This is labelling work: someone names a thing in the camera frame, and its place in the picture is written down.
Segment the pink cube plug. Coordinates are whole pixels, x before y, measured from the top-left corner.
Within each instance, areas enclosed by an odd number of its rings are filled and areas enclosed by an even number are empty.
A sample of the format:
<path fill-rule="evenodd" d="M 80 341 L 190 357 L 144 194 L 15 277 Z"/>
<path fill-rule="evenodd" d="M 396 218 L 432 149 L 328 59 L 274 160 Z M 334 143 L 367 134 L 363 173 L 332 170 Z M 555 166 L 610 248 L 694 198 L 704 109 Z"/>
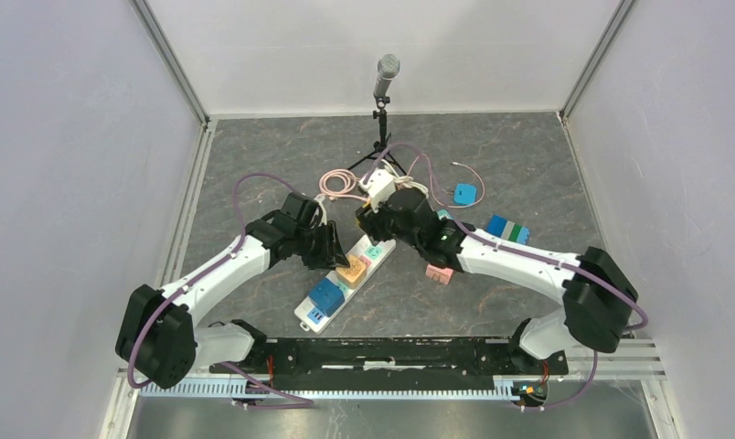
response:
<path fill-rule="evenodd" d="M 447 285 L 453 277 L 453 269 L 441 268 L 428 264 L 425 270 L 425 275 L 434 282 Z"/>

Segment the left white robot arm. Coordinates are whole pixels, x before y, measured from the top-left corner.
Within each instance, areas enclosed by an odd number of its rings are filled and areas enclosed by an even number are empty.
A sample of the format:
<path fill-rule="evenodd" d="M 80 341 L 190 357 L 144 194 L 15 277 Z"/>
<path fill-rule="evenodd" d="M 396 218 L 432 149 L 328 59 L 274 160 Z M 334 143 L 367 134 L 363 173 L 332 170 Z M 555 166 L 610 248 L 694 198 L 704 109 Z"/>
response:
<path fill-rule="evenodd" d="M 137 287 L 114 347 L 128 364 L 129 384 L 169 389 L 191 370 L 225 361 L 245 372 L 260 370 L 267 348 L 248 325 L 199 323 L 241 285 L 293 256 L 310 270 L 330 271 L 348 262 L 336 222 L 315 199 L 295 192 L 193 272 L 162 287 Z"/>

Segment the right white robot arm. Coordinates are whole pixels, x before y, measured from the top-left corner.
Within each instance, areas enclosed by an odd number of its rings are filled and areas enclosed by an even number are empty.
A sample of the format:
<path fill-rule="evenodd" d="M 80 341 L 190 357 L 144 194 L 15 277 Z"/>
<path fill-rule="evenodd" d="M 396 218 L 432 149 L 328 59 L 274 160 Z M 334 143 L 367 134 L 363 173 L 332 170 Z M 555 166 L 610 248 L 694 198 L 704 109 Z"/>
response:
<path fill-rule="evenodd" d="M 552 252 L 505 241 L 485 230 L 434 212 L 415 188 L 403 188 L 356 212 L 372 241 L 399 241 L 438 268 L 481 274 L 543 294 L 559 309 L 529 318 L 511 337 L 507 358 L 530 373 L 558 351 L 582 345 L 613 353 L 630 331 L 632 314 L 644 317 L 638 294 L 608 252 Z"/>

